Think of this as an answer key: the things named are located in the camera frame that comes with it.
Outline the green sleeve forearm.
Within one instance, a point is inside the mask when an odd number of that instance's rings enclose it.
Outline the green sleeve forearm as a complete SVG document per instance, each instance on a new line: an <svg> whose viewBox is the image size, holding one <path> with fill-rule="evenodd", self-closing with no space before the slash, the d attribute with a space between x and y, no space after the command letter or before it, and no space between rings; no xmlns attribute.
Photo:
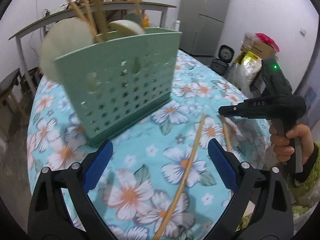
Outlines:
<svg viewBox="0 0 320 240"><path fill-rule="evenodd" d="M319 202L319 144L303 165L303 172L287 177L294 219L308 215Z"/></svg>

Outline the right hand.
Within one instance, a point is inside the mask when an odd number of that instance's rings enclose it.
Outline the right hand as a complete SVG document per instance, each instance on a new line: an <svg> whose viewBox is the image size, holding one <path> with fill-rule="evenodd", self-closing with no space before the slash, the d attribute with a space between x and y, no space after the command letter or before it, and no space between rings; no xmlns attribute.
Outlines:
<svg viewBox="0 0 320 240"><path fill-rule="evenodd" d="M269 133L271 134L270 141L274 145L273 151L280 162L288 161L295 151L289 145L291 139L301 139L302 164L307 162L314 151L315 146L310 128L304 124L296 124L285 136L280 136L274 126L270 127Z"/></svg>

